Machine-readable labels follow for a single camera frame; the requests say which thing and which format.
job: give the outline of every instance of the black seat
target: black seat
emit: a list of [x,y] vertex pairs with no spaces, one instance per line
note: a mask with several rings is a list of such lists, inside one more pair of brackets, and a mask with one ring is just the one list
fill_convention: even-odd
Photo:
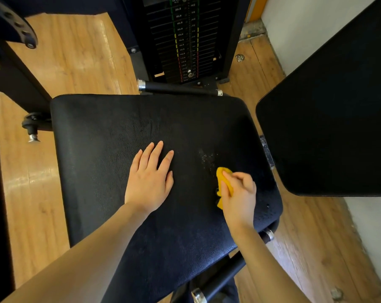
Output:
[[51,113],[72,246],[123,204],[140,148],[163,140],[162,157],[175,151],[173,189],[134,234],[104,302],[156,302],[235,248],[215,205],[217,167],[252,175],[257,231],[282,212],[256,128],[238,98],[63,95]]

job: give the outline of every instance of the white wall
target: white wall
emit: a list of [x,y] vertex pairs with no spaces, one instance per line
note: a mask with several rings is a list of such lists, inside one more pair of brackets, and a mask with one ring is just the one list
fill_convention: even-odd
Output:
[[381,198],[345,198],[363,245],[381,280]]
[[262,21],[288,75],[374,0],[268,0]]

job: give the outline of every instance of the black backrest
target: black backrest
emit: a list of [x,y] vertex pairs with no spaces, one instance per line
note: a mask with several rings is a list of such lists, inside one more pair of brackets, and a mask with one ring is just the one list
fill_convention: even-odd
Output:
[[276,168],[298,195],[381,195],[381,0],[257,105]]

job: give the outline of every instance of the person's right arm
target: person's right arm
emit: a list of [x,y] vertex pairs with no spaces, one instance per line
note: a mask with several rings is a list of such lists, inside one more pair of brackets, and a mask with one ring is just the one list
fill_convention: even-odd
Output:
[[223,213],[235,244],[237,244],[263,303],[310,303],[265,246],[254,229],[256,185],[251,176],[223,172],[234,193],[230,196],[222,181]]

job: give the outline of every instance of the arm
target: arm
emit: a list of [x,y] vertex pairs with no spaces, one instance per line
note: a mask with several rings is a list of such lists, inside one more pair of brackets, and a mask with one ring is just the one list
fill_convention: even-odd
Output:
[[157,169],[162,147],[151,143],[134,157],[125,204],[109,220],[3,302],[100,302],[134,232],[172,188],[173,151]]
[[221,183],[224,217],[262,302],[309,303],[254,229],[256,185],[251,176],[240,172],[223,175],[234,188],[230,196],[227,185]]

